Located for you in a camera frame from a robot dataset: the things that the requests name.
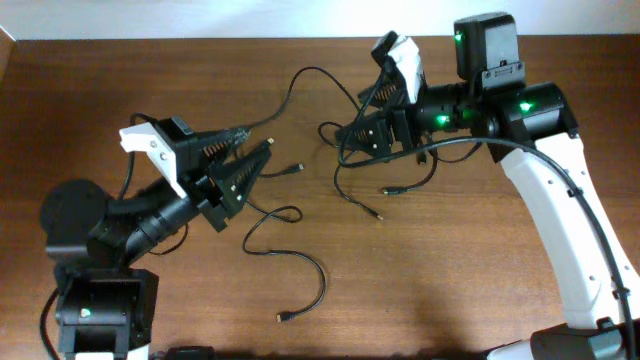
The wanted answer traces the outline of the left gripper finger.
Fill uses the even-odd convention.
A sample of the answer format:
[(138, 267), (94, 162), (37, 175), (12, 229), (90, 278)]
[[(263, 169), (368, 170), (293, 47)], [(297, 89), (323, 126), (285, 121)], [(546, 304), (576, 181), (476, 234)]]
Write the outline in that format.
[(240, 159), (207, 167), (206, 173), (219, 192), (219, 202), (224, 207), (227, 217), (234, 217), (242, 210), (270, 157), (270, 148), (260, 146)]
[(246, 127), (226, 128), (196, 134), (196, 155), (199, 166), (223, 164), (250, 136)]

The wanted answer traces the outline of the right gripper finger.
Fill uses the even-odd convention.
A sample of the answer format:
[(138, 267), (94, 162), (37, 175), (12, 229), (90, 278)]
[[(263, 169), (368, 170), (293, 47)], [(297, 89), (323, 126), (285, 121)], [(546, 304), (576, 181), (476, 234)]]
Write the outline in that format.
[(378, 111), (366, 115), (356, 123), (355, 129), (346, 141), (345, 149), (380, 158), (391, 154), (393, 142), (389, 122), (383, 112)]
[(385, 80), (370, 100), (369, 105), (375, 108), (384, 108), (401, 104), (403, 101), (403, 90), (396, 83)]

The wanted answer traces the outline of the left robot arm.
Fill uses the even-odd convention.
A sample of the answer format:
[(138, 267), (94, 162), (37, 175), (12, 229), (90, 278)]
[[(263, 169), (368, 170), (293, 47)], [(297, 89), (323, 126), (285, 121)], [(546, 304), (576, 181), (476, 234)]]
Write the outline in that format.
[(241, 158), (246, 127), (195, 132), (181, 118), (120, 130), (125, 152), (144, 153), (161, 176), (136, 195), (114, 197), (88, 179), (56, 186), (43, 202), (46, 254), (55, 263), (58, 350), (125, 359), (146, 351), (159, 278), (133, 263), (203, 216), (223, 231), (245, 205), (271, 157), (272, 139)]

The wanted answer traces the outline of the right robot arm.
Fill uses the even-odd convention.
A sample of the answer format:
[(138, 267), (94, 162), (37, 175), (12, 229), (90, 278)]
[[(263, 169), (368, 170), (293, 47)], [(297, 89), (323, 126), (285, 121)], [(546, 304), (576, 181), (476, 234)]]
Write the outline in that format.
[[(484, 352), (487, 359), (635, 359), (639, 276), (603, 209), (587, 168), (576, 118), (560, 88), (528, 85), (514, 18), (505, 12), (454, 24), (458, 81), (426, 82), (415, 42), (389, 32), (371, 55), (380, 73), (361, 110), (336, 133), (366, 164), (487, 146), (524, 200), (559, 287), (565, 321)], [(400, 153), (393, 145), (400, 143)]]

